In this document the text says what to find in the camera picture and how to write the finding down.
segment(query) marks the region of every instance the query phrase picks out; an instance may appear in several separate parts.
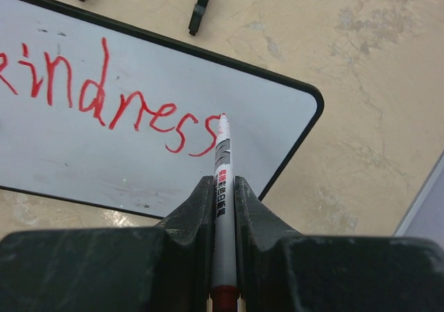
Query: red marker cap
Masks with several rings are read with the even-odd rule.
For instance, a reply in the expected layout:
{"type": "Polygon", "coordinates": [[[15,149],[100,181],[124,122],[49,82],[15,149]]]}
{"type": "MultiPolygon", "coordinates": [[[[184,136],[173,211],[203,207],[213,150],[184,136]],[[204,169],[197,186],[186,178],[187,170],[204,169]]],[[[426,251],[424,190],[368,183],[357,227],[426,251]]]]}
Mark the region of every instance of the red marker cap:
{"type": "Polygon", "coordinates": [[[213,312],[237,312],[239,290],[235,286],[218,286],[211,291],[213,312]]]}

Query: white marker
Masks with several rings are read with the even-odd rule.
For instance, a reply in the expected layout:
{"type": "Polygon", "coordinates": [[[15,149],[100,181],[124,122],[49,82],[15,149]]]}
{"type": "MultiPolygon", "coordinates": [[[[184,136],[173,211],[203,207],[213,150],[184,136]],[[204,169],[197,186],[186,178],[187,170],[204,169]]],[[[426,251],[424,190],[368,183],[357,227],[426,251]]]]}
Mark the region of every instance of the white marker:
{"type": "Polygon", "coordinates": [[[213,312],[236,312],[239,290],[236,277],[236,237],[234,227],[234,175],[230,124],[225,114],[219,118],[214,165],[215,217],[211,298],[213,312]]]}

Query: beige tabletop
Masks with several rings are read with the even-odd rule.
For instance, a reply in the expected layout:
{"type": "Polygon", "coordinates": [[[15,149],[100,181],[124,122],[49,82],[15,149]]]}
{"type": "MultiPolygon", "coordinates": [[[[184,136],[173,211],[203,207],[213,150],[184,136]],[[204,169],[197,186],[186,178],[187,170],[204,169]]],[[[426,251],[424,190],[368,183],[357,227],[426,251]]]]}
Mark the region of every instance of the beige tabletop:
{"type": "MultiPolygon", "coordinates": [[[[311,83],[325,111],[264,203],[306,234],[392,234],[444,148],[444,0],[58,0],[311,83]]],[[[0,237],[152,218],[0,191],[0,237]]]]}

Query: whiteboard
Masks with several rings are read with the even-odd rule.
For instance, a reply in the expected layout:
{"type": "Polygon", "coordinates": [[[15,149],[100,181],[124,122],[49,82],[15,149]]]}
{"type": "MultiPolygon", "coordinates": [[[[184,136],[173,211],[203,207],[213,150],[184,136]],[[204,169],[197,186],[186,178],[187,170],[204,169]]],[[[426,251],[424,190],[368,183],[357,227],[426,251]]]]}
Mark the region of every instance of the whiteboard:
{"type": "Polygon", "coordinates": [[[164,217],[213,174],[225,112],[263,198],[323,109],[310,85],[62,3],[0,10],[5,189],[164,217]]]}

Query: black whiteboard frame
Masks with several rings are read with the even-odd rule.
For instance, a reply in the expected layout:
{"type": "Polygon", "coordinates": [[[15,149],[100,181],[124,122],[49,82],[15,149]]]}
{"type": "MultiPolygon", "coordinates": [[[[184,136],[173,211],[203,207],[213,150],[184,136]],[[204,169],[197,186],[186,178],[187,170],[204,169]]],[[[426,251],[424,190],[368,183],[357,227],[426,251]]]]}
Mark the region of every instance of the black whiteboard frame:
{"type": "MultiPolygon", "coordinates": [[[[173,40],[169,37],[165,37],[162,35],[159,35],[157,33],[152,33],[150,31],[131,26],[129,24],[125,24],[120,21],[116,21],[115,19],[110,19],[108,17],[104,17],[98,14],[94,14],[93,12],[89,12],[87,10],[83,10],[74,6],[70,6],[66,3],[62,3],[56,0],[20,0],[26,3],[30,3],[34,6],[38,6],[41,8],[45,8],[48,10],[52,10],[54,12],[57,12],[62,15],[66,15],[68,17],[73,17],[75,19],[79,19],[81,21],[85,21],[87,23],[95,24],[97,26],[100,26],[102,28],[110,29],[113,31],[117,31],[119,33],[123,33],[125,35],[138,38],[140,40],[144,40],[146,42],[151,42],[154,44],[158,44],[164,47],[167,47],[169,49],[173,49],[179,52],[183,52],[192,56],[195,56],[197,58],[201,58],[210,62],[215,62],[217,64],[236,69],[238,71],[242,71],[244,73],[248,73],[253,76],[257,76],[258,78],[263,78],[265,80],[269,80],[275,83],[279,83],[281,85],[285,85],[287,87],[291,87],[294,89],[297,89],[302,92],[306,92],[310,95],[312,95],[317,103],[316,112],[311,118],[308,125],[305,127],[304,131],[296,140],[295,144],[287,154],[287,156],[284,158],[282,163],[277,168],[277,171],[273,174],[270,181],[267,183],[267,185],[264,187],[264,190],[260,193],[259,199],[262,200],[267,192],[270,190],[270,188],[273,186],[277,178],[280,176],[280,174],[283,172],[287,164],[290,162],[291,158],[293,157],[294,153],[297,151],[301,143],[304,141],[305,137],[308,135],[310,130],[313,128],[314,124],[317,122],[319,117],[321,116],[323,110],[324,110],[324,100],[319,92],[318,89],[316,89],[313,85],[309,85],[307,83],[294,80],[292,78],[288,78],[286,76],[280,75],[278,73],[273,73],[272,71],[267,71],[266,69],[262,69],[256,66],[253,66],[251,64],[247,64],[245,62],[241,62],[229,57],[225,57],[224,55],[220,55],[218,53],[214,53],[205,49],[201,49],[197,46],[190,45],[184,42],[180,42],[178,40],[173,40]]],[[[36,193],[36,192],[30,192],[26,190],[18,190],[18,189],[12,189],[10,187],[4,187],[0,186],[0,188],[9,190],[9,191],[16,191],[20,193],[27,193],[34,196],[43,196],[46,198],[53,198],[56,200],[63,200],[63,201],[69,201],[69,202],[75,202],[80,203],[84,205],[89,205],[93,207],[100,207],[105,209],[113,209],[118,210],[130,214],[137,214],[139,216],[145,216],[145,217],[151,217],[151,218],[162,218],[159,216],[153,216],[148,214],[143,214],[135,211],[128,211],[125,209],[120,208],[114,208],[114,207],[106,207],[104,205],[97,205],[91,202],[85,202],[85,201],[79,201],[79,200],[73,200],[69,198],[60,198],[56,196],[51,196],[43,193],[36,193]]]]}

